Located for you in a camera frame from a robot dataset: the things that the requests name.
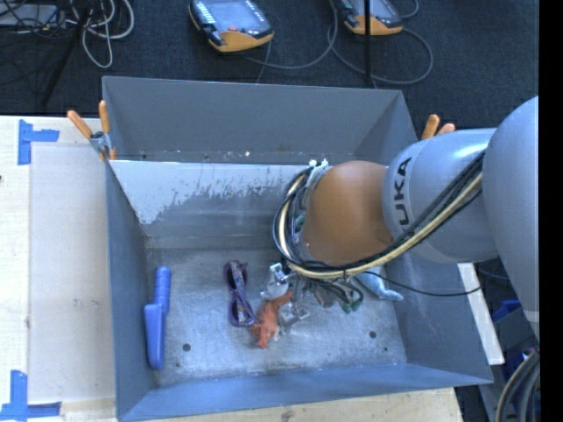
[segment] black cable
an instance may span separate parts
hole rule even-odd
[[[380,251],[379,253],[377,253],[375,255],[372,255],[368,258],[364,258],[364,259],[361,259],[359,261],[355,261],[354,263],[346,264],[346,265],[339,266],[339,267],[331,266],[331,265],[328,265],[327,263],[323,263],[323,262],[320,262],[320,261],[302,261],[301,259],[288,258],[288,256],[285,255],[285,253],[283,252],[283,250],[280,246],[279,239],[278,239],[278,236],[277,236],[277,225],[278,225],[278,220],[280,218],[280,213],[282,211],[283,206],[288,202],[288,200],[295,198],[296,192],[293,192],[292,194],[288,195],[283,200],[283,202],[278,207],[278,210],[276,211],[276,213],[274,215],[273,235],[274,235],[274,242],[276,244],[276,247],[278,248],[278,250],[280,251],[282,256],[285,259],[287,259],[288,261],[290,261],[290,262],[292,262],[292,263],[294,263],[298,266],[306,267],[306,268],[308,268],[312,271],[315,271],[315,272],[330,272],[330,271],[334,271],[334,270],[350,269],[350,268],[364,266],[365,264],[368,264],[372,261],[375,261],[375,260],[391,253],[392,251],[394,251],[395,249],[400,247],[400,245],[402,245],[410,237],[414,236],[415,230],[417,228],[419,228],[420,226],[422,226],[422,224],[427,220],[427,218],[431,215],[431,213],[433,213],[440,206],[440,203],[444,199],[446,199],[446,204],[444,206],[447,206],[448,202],[451,202],[451,200],[452,200],[452,198],[447,199],[447,197],[451,193],[454,193],[455,195],[457,195],[459,190],[461,188],[463,188],[466,185],[466,183],[471,181],[471,178],[473,176],[475,176],[477,173],[479,173],[481,171],[484,156],[485,156],[484,150],[481,151],[478,155],[476,155],[475,158],[465,167],[465,169],[461,173],[459,173],[457,175],[457,177],[454,180],[452,180],[452,182],[448,186],[446,186],[446,188],[430,203],[430,205],[428,205],[428,207],[420,214],[420,216],[413,222],[413,224],[408,229],[403,231],[403,233],[400,236],[398,236],[393,241],[393,243],[391,243],[383,251]],[[310,172],[310,170],[305,170],[302,173],[307,173],[307,172]],[[302,181],[302,186],[304,186],[304,183],[306,183],[305,179]]]
[[[422,291],[420,289],[416,289],[414,287],[407,286],[406,284],[398,283],[394,280],[391,280],[387,277],[384,277],[383,275],[380,275],[379,273],[375,273],[375,272],[372,272],[372,271],[365,271],[365,272],[362,272],[362,273],[369,273],[370,275],[375,275],[375,276],[377,276],[377,277],[379,277],[383,280],[389,281],[391,284],[394,284],[396,286],[401,286],[401,287],[404,287],[405,289],[409,289],[409,290],[414,291],[416,293],[423,294],[423,295],[430,295],[432,297],[458,297],[460,295],[473,294],[474,292],[477,292],[481,289],[481,286],[479,286],[479,287],[476,287],[476,288],[474,288],[470,291],[455,292],[455,293],[451,293],[451,294],[438,294],[438,293],[434,293],[434,292]]]
[[[80,18],[77,22],[77,28],[76,28],[77,37],[79,37],[82,29],[86,29],[85,28],[86,22],[87,22],[88,18],[91,16],[91,14],[93,13],[94,4],[96,3],[96,1],[97,0],[86,0],[87,4],[84,5],[84,8],[82,9],[82,13],[80,15]],[[62,62],[60,64],[59,68],[56,69],[55,72],[49,78],[47,90],[45,92],[43,99],[40,102],[40,105],[42,107],[45,107],[47,105],[47,102],[51,98],[51,94],[53,93],[53,90],[55,89],[55,85],[59,80],[59,77],[62,73],[62,70],[64,69],[64,66],[67,63],[67,60],[70,57],[70,53],[72,51],[72,48],[74,47],[74,44],[75,44],[74,42],[68,42],[67,43],[67,46],[66,46],[65,52],[64,52],[64,56],[62,58]]]
[[[406,15],[401,15],[402,19],[411,18],[412,16],[414,16],[419,11],[420,6],[419,6],[418,0],[413,0],[413,1],[414,1],[414,4],[415,4],[414,10],[412,12],[406,14]],[[429,44],[424,39],[422,39],[422,37],[419,34],[413,32],[411,30],[408,30],[405,27],[403,27],[403,29],[401,30],[400,33],[409,34],[409,35],[413,36],[416,40],[418,40],[422,44],[422,46],[426,49],[426,51],[428,53],[428,58],[429,58],[428,68],[426,69],[426,71],[422,75],[420,75],[418,78],[414,78],[413,80],[390,80],[390,79],[387,79],[387,78],[383,78],[382,76],[376,76],[376,75],[371,74],[370,75],[371,79],[374,82],[379,81],[379,82],[386,83],[386,84],[397,84],[397,85],[416,84],[416,83],[424,80],[430,74],[430,72],[432,71],[432,68],[434,67],[434,55],[432,53],[432,48],[429,46]],[[354,70],[354,71],[356,71],[360,74],[365,74],[366,71],[368,70],[368,68],[360,69],[360,68],[356,67],[354,64],[352,64],[351,62],[344,59],[344,57],[340,53],[338,53],[334,47],[332,48],[332,51],[333,51],[334,55],[342,63],[344,63],[346,66],[348,66],[350,69],[352,69],[352,70]]]
[[[2,16],[5,16],[6,14],[8,14],[9,12],[14,12],[17,8],[19,8],[20,6],[24,5],[28,0],[21,0],[21,2],[18,2],[16,4],[10,4],[9,2],[7,2],[6,0],[3,0],[4,4],[6,5],[6,10],[0,12],[0,18]]]
[[[509,277],[503,277],[502,275],[499,275],[497,273],[490,273],[490,272],[484,271],[477,264],[475,265],[475,271],[477,272],[478,275],[484,275],[484,276],[486,276],[488,278],[492,278],[494,280],[510,281]]]
[[[365,25],[365,80],[366,84],[373,85],[374,81],[371,76],[371,9],[370,0],[363,0],[363,21]]]

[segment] white cable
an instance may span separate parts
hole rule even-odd
[[[77,18],[77,20],[79,19],[78,13],[77,13],[77,9],[73,4],[73,0],[69,0],[70,3],[72,4],[72,11],[74,13],[74,16]],[[99,0],[100,1],[100,6],[103,12],[105,12],[105,4],[104,4],[104,0]],[[119,39],[123,39],[127,36],[129,36],[131,34],[131,32],[133,31],[134,27],[135,27],[135,14],[133,12],[133,7],[131,6],[131,3],[129,2],[129,0],[121,0],[128,11],[128,15],[129,15],[129,24],[127,29],[123,32],[123,33],[118,33],[118,34],[110,34],[110,23],[112,22],[113,18],[115,17],[116,14],[116,5],[115,5],[115,1],[114,0],[109,0],[109,3],[111,5],[111,10],[110,10],[110,14],[109,16],[104,16],[104,19],[96,24],[86,24],[83,27],[83,31],[82,31],[82,36],[81,36],[81,41],[82,41],[82,46],[84,48],[85,53],[88,55],[88,57],[90,58],[90,60],[96,64],[96,66],[102,68],[102,69],[108,69],[112,66],[113,64],[113,49],[112,49],[112,40],[119,40]],[[71,19],[67,19],[66,21],[76,25],[77,24],[77,20],[71,20]],[[104,32],[99,32],[98,30],[104,28]],[[90,49],[88,48],[87,44],[86,44],[86,34],[89,33],[92,36],[96,36],[98,38],[101,39],[105,39],[106,40],[106,44],[107,44],[107,51],[108,51],[108,55],[109,55],[109,60],[107,62],[107,64],[102,64],[99,61],[97,61],[93,54],[91,53]]]

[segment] small toy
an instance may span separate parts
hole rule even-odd
[[[293,291],[276,299],[265,301],[258,310],[258,322],[250,327],[250,331],[256,338],[256,346],[267,348],[270,339],[277,340],[280,333],[278,314],[280,308],[291,300]]]

